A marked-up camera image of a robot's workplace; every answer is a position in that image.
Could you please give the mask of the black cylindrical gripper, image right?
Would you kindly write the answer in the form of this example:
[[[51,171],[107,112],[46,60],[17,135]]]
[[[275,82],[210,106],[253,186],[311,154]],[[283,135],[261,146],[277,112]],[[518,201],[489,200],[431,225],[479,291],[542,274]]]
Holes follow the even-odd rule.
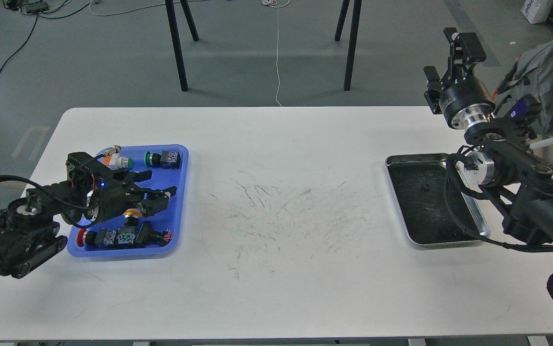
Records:
[[[450,54],[443,78],[435,66],[424,66],[427,90],[424,98],[433,114],[443,114],[448,127],[465,129],[465,118],[470,114],[489,115],[495,105],[484,83],[474,75],[474,68],[487,58],[486,52],[474,32],[459,32],[455,27],[443,30]],[[443,89],[444,83],[453,83]]]

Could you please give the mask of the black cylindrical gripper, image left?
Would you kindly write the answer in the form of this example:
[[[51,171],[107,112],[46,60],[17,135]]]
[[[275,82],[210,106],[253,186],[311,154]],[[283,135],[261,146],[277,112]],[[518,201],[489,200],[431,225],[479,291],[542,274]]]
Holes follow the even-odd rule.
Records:
[[[143,182],[151,179],[152,173],[151,170],[141,172],[113,170],[106,177],[106,188]],[[116,218],[131,208],[138,208],[142,215],[156,215],[167,209],[169,200],[176,193],[176,186],[165,190],[140,188],[138,191],[127,191],[120,187],[96,188],[87,195],[89,210],[86,212],[86,219],[101,223]]]

